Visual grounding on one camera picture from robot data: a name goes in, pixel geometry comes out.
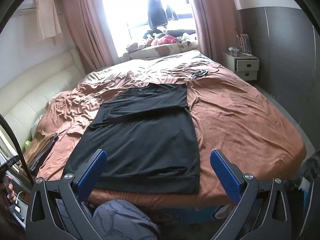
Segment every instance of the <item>screw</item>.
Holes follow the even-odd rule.
[[[275,178],[275,182],[278,183],[278,184],[282,183],[281,179],[279,179],[279,178]]]
[[[64,178],[65,178],[66,180],[72,179],[72,177],[73,177],[73,174],[72,174],[72,173],[67,173],[66,175],[64,175]]]
[[[36,179],[36,184],[40,184],[42,181],[43,181],[42,178],[38,178],[38,179]]]
[[[252,179],[253,179],[253,175],[250,174],[250,173],[246,173],[246,174],[244,175],[244,177],[245,177],[246,179],[248,179],[248,180],[252,180]]]

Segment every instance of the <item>drawer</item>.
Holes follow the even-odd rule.
[[[257,80],[258,71],[236,71],[236,75],[244,81]]]
[[[237,71],[259,70],[259,60],[237,60]]]

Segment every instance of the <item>black tube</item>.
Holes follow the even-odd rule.
[[[28,179],[30,180],[31,185],[33,186],[33,184],[34,184],[33,179],[32,179],[32,176],[31,176],[29,170],[28,170],[26,161],[23,157],[18,140],[17,140],[16,136],[14,135],[13,131],[11,130],[11,127],[9,126],[9,124],[7,123],[7,121],[4,119],[4,117],[1,114],[0,114],[0,125],[3,127],[3,129],[5,130],[5,132],[8,134],[9,138],[11,139],[11,141],[12,141],[12,143],[13,143],[13,145],[14,145],[14,147],[20,157],[22,167],[25,170],[25,172],[28,176]]]

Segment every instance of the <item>white nightstand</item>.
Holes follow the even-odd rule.
[[[257,57],[239,55],[233,57],[223,53],[223,66],[236,73],[244,81],[257,80],[259,60]]]

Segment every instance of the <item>cream leather headboard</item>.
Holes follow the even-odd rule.
[[[72,49],[35,65],[0,89],[0,114],[23,147],[48,100],[72,90],[85,77],[79,54]]]

